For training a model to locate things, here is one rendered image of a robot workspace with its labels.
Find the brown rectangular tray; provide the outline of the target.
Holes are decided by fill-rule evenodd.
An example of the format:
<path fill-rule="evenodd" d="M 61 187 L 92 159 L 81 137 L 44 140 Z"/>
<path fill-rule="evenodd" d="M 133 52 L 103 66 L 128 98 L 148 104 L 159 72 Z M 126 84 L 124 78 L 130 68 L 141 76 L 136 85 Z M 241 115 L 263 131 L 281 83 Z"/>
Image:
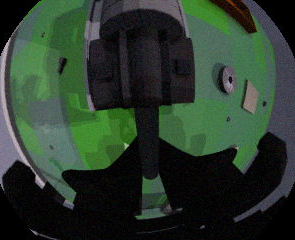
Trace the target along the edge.
<path fill-rule="evenodd" d="M 218 5 L 218 7 L 223 8 L 223 11 L 230 13 L 231 17 L 238 20 L 238 23 L 242 25 L 244 29 L 247 29 L 248 33 L 255 33 L 256 25 L 250 9 L 246 7 L 246 4 L 242 0 L 210 0 L 212 4 Z"/>

